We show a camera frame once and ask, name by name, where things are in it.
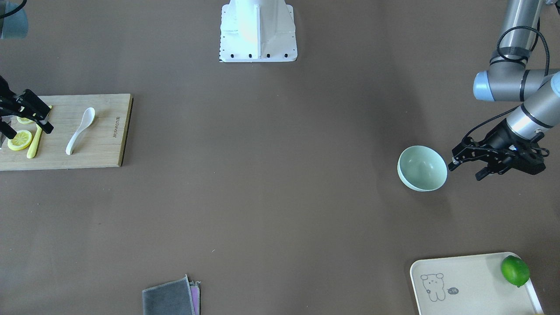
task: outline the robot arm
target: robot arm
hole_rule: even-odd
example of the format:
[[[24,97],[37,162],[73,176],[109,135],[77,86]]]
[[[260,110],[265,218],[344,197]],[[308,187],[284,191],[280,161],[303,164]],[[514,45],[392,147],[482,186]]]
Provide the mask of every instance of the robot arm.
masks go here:
[[[545,169],[544,157],[548,156],[548,150],[541,148],[538,141],[560,123],[560,73],[548,75],[548,56],[546,69],[525,70],[535,33],[523,28],[511,30],[513,27],[534,29],[542,4],[542,0],[509,1],[504,33],[490,68],[477,75],[473,87],[477,99],[524,103],[473,128],[452,150],[454,159],[449,164],[450,171],[464,162],[476,160],[487,163],[476,174],[477,180],[494,173],[501,175],[512,168],[531,175]],[[478,127],[506,114],[510,115],[482,141],[469,137]]]
[[[54,127],[48,122],[49,112],[50,108],[31,90],[16,95],[0,76],[0,117],[16,115],[27,118],[37,123],[44,132],[51,133]],[[10,139],[16,135],[16,131],[5,121],[0,121],[0,132]]]

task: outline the yellow handle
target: yellow handle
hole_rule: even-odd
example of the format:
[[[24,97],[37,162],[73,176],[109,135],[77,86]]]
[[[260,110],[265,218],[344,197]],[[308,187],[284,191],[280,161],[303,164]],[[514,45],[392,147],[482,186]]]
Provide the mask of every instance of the yellow handle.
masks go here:
[[[41,129],[41,127],[39,127],[39,125],[37,125],[37,131],[35,132],[35,137],[33,137],[33,140],[31,141],[31,144],[29,145],[29,149],[27,149],[27,158],[28,159],[32,159],[35,157],[35,155],[37,154],[37,148],[39,147],[39,139],[41,139],[41,134],[43,132],[43,129]]]

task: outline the lemon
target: lemon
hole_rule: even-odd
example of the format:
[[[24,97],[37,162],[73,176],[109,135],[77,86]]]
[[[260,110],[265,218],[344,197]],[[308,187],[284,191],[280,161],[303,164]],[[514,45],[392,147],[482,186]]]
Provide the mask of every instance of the lemon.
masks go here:
[[[509,283],[519,288],[529,280],[529,267],[523,260],[509,255],[502,261],[502,274]]]
[[[13,139],[8,139],[8,147],[13,151],[20,151],[29,146],[33,135],[29,130],[20,130]]]
[[[17,121],[20,122],[20,124],[30,124],[30,123],[34,123],[34,121],[32,121],[31,119],[27,119],[27,118],[22,118],[22,117],[16,117]]]

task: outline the bear drawing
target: bear drawing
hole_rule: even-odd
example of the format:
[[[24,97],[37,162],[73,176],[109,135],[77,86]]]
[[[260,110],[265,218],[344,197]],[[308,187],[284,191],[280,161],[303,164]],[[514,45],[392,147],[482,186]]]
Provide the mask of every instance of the bear drawing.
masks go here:
[[[422,275],[420,278],[432,302],[436,302],[437,300],[443,301],[445,299],[443,274]]]

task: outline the light blue cap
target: light blue cap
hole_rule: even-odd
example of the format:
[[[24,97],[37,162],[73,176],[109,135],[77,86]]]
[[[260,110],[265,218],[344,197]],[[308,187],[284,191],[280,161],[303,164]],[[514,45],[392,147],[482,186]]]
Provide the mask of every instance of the light blue cap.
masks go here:
[[[552,76],[552,79],[550,80],[550,87],[560,98],[560,72],[557,72]]]
[[[494,101],[487,71],[478,72],[476,78],[474,78],[473,94],[477,100]]]
[[[5,13],[14,10],[18,6],[19,4],[6,1]],[[25,36],[27,36],[28,29],[29,24],[27,23],[27,15],[25,14],[24,9],[21,9],[16,14],[4,18],[1,38],[25,38]]]

